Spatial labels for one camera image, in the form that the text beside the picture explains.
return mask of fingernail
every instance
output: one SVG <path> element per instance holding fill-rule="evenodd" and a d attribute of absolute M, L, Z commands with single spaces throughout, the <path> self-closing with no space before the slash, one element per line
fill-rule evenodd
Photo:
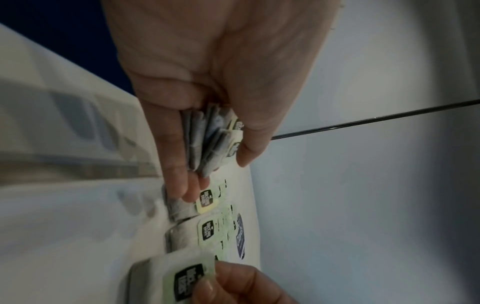
<path fill-rule="evenodd" d="M 210 303 L 217 294 L 216 282 L 214 277 L 206 276 L 195 286 L 194 296 L 200 303 Z"/>

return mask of hand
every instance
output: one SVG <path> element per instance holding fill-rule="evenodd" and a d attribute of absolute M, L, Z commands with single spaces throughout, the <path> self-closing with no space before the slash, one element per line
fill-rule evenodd
<path fill-rule="evenodd" d="M 297 303 L 258 269 L 216 262 L 216 280 L 203 278 L 193 290 L 193 304 Z"/>
<path fill-rule="evenodd" d="M 103 0 L 118 59 L 155 138 L 167 191 L 195 201 L 179 110 L 208 98 L 244 123 L 237 162 L 267 147 L 299 93 L 340 0 Z"/>

